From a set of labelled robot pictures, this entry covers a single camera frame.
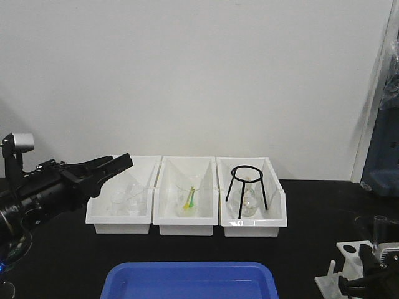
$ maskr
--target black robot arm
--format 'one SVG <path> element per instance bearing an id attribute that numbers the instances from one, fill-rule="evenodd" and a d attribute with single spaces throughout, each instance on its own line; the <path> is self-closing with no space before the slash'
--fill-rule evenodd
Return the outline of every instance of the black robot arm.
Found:
<path id="1" fill-rule="evenodd" d="M 0 193 L 0 266 L 22 257 L 34 228 L 86 205 L 104 182 L 133 166 L 129 154 L 67 164 L 49 160 L 23 171 L 22 154 L 33 149 L 30 134 L 9 134 L 1 143 L 9 189 Z"/>

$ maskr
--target white plastic tray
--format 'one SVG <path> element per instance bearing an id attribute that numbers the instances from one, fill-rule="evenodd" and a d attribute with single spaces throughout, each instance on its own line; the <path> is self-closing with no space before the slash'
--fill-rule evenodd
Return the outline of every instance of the white plastic tray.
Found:
<path id="1" fill-rule="evenodd" d="M 287 226 L 286 194 L 273 170 L 269 158 L 216 158 L 220 187 L 220 221 L 226 237 L 277 237 L 280 227 Z M 231 182 L 231 170 L 239 165 L 250 165 L 263 172 L 263 183 L 268 210 L 263 203 L 251 217 L 233 217 L 226 204 L 226 196 Z M 234 180 L 231 194 L 242 188 L 242 183 Z"/>
<path id="2" fill-rule="evenodd" d="M 178 181 L 201 181 L 203 195 L 195 217 L 178 215 Z M 154 221 L 161 235 L 212 235 L 218 225 L 218 185 L 214 157 L 164 156 L 154 193 Z"/>
<path id="3" fill-rule="evenodd" d="M 152 220 L 153 191 L 161 156 L 131 156 L 134 166 L 107 181 L 99 197 L 90 199 L 86 223 L 94 224 L 98 234 L 147 234 Z M 145 209 L 125 216 L 110 215 L 110 198 L 115 190 L 124 190 L 131 180 L 144 187 Z"/>

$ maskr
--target blue tray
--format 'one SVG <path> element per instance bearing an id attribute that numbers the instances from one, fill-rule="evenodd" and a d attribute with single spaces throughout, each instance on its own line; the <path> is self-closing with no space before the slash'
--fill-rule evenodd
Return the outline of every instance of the blue tray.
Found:
<path id="1" fill-rule="evenodd" d="M 100 299 L 278 299 L 269 269 L 255 262 L 123 263 Z"/>

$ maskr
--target transparent container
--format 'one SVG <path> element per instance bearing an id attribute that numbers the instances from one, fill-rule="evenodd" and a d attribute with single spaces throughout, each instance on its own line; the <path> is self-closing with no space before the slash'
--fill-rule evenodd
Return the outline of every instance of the transparent container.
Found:
<path id="1" fill-rule="evenodd" d="M 235 190 L 233 192 L 232 198 L 227 203 L 227 207 L 229 208 L 232 217 L 238 217 L 239 207 L 241 205 L 241 194 L 241 188 Z M 252 188 L 252 184 L 245 184 L 241 215 L 244 217 L 251 217 L 255 215 L 260 205 L 261 198 L 255 193 L 254 189 Z"/>

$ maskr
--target black tabletop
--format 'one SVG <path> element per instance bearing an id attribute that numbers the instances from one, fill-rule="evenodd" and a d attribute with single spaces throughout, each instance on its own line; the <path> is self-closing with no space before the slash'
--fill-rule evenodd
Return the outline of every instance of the black tabletop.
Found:
<path id="1" fill-rule="evenodd" d="M 357 216 L 399 218 L 399 199 L 381 199 L 358 184 L 337 181 L 281 181 L 287 197 L 288 227 L 277 238 L 97 235 L 85 224 L 85 209 L 66 212 L 38 228 L 30 252 L 8 273 L 17 299 L 96 298 L 108 272 L 124 262 L 255 261 L 272 272 L 280 299 L 322 295 L 315 276 L 332 259 L 342 267 L 337 242 L 360 240 Z"/>

